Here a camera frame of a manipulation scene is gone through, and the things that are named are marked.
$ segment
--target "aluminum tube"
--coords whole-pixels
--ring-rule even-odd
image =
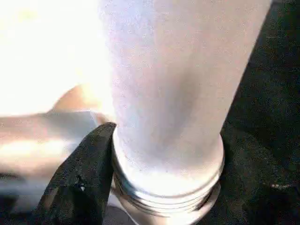
[[[117,166],[136,192],[189,195],[220,173],[219,132],[269,6],[270,0],[100,2]]]

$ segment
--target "metal threads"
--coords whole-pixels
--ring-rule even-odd
[[[195,199],[180,202],[180,203],[157,203],[148,201],[146,199],[141,199],[131,192],[128,188],[128,184],[122,185],[124,178],[118,173],[118,169],[115,171],[114,182],[116,185],[116,190],[123,196],[126,197],[127,201],[130,202],[133,206],[138,208],[140,211],[143,211],[147,214],[159,216],[159,217],[171,217],[176,213],[189,213],[194,210],[199,209],[206,200],[209,198],[212,189],[214,186],[206,192],[204,195],[201,195]]]

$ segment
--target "bright light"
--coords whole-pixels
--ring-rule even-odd
[[[69,156],[67,144],[63,140],[40,143],[24,140],[5,144],[0,147],[0,170],[11,168],[20,175],[39,175],[46,169],[51,176]]]
[[[98,0],[0,1],[0,116],[47,112],[81,83],[96,84],[110,111],[97,9]]]

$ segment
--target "metal pipe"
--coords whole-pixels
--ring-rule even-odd
[[[219,132],[269,6],[100,3],[113,74],[115,167],[132,204],[158,212],[211,192],[224,161]]]

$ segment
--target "shiny metal surface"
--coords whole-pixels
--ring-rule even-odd
[[[220,192],[220,184],[217,183],[201,207],[193,211],[174,212],[170,216],[158,216],[143,211],[134,206],[128,196],[112,189],[109,196],[109,205],[125,211],[136,225],[191,225],[199,221],[215,204]]]
[[[0,195],[16,196],[12,213],[33,210],[58,166],[97,126],[92,112],[0,118]]]
[[[130,197],[184,203],[217,182],[219,132],[270,2],[100,1],[115,168]]]

